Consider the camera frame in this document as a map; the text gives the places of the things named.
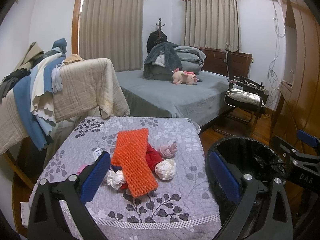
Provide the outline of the white plastic ball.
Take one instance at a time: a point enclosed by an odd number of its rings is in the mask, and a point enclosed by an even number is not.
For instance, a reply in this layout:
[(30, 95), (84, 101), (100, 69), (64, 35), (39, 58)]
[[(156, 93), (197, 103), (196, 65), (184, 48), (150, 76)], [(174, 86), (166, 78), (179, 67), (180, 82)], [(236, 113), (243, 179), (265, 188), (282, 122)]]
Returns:
[(108, 170), (105, 178), (103, 179), (103, 184), (112, 187), (115, 190), (120, 189), (126, 180), (124, 178), (122, 170), (114, 172), (113, 170)]

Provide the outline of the medicine box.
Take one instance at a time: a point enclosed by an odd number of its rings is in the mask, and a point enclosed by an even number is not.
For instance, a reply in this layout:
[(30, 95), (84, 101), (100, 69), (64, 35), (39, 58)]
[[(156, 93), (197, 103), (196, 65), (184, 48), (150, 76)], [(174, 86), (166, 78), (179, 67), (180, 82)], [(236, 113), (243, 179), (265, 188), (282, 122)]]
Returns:
[(93, 149), (92, 154), (93, 154), (94, 161), (96, 161), (101, 156), (102, 151), (99, 147), (97, 147)]

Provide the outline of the orange foam mesh sheet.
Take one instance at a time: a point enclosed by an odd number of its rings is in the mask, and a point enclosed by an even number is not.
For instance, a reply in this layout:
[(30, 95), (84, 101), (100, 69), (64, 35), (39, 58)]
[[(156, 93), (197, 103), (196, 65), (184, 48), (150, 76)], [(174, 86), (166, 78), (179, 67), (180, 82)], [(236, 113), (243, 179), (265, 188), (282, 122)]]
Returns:
[(121, 167), (127, 187), (134, 198), (158, 187), (145, 159), (148, 136), (147, 128), (118, 132), (116, 148), (111, 158), (112, 165)]

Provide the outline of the pink sock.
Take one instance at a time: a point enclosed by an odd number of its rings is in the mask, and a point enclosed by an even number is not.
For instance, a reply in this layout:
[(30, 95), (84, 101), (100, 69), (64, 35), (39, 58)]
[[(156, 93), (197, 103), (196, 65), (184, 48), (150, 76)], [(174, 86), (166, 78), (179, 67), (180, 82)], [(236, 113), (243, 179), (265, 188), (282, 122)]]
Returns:
[(169, 159), (173, 158), (177, 152), (176, 142), (173, 142), (171, 145), (164, 145), (159, 148), (159, 153), (163, 158)]

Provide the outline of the red cloth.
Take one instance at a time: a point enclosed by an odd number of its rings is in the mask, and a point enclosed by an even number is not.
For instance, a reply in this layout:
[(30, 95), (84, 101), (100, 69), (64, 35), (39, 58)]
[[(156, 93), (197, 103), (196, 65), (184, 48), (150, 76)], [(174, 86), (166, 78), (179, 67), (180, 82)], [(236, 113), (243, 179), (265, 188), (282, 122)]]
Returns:
[(126, 180), (121, 189), (129, 188), (133, 196), (137, 197), (158, 187), (152, 172), (163, 159), (150, 144), (142, 149), (137, 144), (128, 149), (121, 147), (118, 159)]

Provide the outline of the black trash bin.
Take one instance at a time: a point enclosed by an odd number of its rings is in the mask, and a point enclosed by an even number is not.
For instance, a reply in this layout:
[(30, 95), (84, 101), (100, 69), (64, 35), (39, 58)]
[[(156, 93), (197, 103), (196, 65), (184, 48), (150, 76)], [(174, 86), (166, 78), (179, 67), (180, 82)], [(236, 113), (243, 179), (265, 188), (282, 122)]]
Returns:
[[(213, 143), (206, 156), (205, 168), (210, 188), (219, 206), (221, 227), (234, 210), (235, 204), (227, 199), (220, 183), (209, 170), (209, 153), (212, 151), (219, 152), (227, 163), (235, 165), (242, 174), (253, 175), (256, 180), (262, 182), (263, 188), (267, 191), (271, 190), (271, 181), (276, 177), (280, 178), (284, 185), (284, 163), (263, 143), (246, 137), (227, 137)], [(263, 223), (261, 216), (266, 215), (269, 198), (268, 194), (257, 196), (240, 239), (244, 239), (250, 232), (257, 231), (258, 226)]]

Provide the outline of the wooden wardrobe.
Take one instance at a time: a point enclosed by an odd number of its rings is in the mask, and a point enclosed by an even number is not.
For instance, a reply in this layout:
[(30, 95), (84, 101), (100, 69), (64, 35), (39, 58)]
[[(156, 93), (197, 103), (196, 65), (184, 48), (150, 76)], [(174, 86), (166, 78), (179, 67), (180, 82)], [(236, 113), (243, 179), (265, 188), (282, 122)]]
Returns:
[(282, 79), (271, 135), (277, 135), (303, 153), (314, 150), (296, 136), (298, 130), (319, 137), (319, 23), (304, 0), (280, 0), (285, 25), (296, 32), (291, 61), (293, 80)]

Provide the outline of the floral grey quilt cover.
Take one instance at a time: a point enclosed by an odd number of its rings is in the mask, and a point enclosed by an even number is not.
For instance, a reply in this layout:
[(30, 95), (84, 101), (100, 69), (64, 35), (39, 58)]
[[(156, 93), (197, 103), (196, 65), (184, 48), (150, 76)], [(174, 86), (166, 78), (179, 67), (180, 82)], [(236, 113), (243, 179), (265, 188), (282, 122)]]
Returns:
[(214, 238), (199, 132), (186, 118), (85, 118), (32, 191), (29, 238)]

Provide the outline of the black chair with cushion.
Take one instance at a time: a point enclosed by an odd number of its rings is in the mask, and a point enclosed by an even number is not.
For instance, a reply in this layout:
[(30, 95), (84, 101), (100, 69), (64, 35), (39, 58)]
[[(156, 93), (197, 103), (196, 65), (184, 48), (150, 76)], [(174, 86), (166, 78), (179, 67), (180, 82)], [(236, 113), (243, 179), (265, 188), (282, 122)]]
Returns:
[(253, 125), (247, 132), (247, 137), (252, 137), (258, 119), (265, 113), (265, 103), (269, 92), (264, 89), (263, 83), (256, 83), (244, 76), (235, 76), (231, 67), (227, 66), (229, 87), (225, 94), (224, 101), (231, 107), (230, 111), (240, 108), (251, 113), (249, 120), (224, 113), (223, 116), (237, 122)]

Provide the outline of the blue and cream cloths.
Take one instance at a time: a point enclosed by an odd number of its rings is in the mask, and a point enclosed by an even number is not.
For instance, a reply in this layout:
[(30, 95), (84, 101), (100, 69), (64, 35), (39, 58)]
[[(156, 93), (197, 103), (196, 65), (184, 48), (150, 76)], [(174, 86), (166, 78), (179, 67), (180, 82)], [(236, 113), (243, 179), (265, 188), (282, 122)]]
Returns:
[(1, 81), (1, 153), (29, 137), (42, 150), (52, 142), (56, 125), (53, 95), (63, 88), (61, 68), (67, 41), (44, 52), (32, 43), (10, 75)]

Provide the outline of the wooden headboard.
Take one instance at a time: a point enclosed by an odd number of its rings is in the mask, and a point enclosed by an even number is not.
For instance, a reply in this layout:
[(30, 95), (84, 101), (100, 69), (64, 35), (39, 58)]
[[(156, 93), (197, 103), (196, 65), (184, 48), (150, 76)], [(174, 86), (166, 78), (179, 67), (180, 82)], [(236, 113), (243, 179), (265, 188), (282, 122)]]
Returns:
[(202, 70), (228, 76), (227, 66), (231, 67), (235, 76), (249, 77), (249, 68), (252, 61), (252, 54), (216, 50), (200, 47), (206, 55)]

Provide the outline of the beige quilt on rack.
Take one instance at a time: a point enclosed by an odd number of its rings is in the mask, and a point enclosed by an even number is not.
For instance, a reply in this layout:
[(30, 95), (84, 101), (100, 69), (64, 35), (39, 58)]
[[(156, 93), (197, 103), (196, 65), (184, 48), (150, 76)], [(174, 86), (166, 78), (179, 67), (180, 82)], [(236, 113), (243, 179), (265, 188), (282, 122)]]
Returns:
[[(110, 59), (91, 59), (63, 66), (61, 78), (63, 89), (53, 95), (57, 122), (82, 115), (95, 107), (101, 109), (104, 119), (130, 114)], [(1, 103), (1, 154), (28, 136), (11, 90)]]

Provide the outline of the pink plush pig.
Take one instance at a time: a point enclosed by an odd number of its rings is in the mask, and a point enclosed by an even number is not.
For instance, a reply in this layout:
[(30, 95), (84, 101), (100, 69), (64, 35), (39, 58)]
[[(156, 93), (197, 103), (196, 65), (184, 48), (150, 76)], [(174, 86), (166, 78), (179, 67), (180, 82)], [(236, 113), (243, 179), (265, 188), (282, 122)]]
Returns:
[(199, 79), (194, 72), (181, 71), (178, 68), (172, 74), (173, 84), (196, 85)]

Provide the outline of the beige curtain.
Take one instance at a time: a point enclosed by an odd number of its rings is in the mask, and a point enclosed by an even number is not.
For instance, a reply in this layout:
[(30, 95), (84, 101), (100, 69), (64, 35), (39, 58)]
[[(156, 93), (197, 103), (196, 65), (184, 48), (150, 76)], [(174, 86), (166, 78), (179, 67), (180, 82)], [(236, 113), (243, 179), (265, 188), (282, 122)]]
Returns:
[(242, 51), (238, 0), (186, 0), (183, 44)]
[(143, 66), (144, 0), (84, 0), (80, 13), (79, 54), (108, 58), (116, 72)]

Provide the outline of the pile of grey blankets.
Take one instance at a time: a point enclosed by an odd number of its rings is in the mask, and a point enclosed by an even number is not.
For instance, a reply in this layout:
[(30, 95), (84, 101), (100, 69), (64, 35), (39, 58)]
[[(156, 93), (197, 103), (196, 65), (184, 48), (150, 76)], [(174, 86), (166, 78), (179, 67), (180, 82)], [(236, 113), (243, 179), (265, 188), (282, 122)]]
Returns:
[(144, 60), (143, 77), (171, 81), (175, 70), (197, 74), (205, 59), (205, 53), (198, 48), (163, 42), (154, 46)]

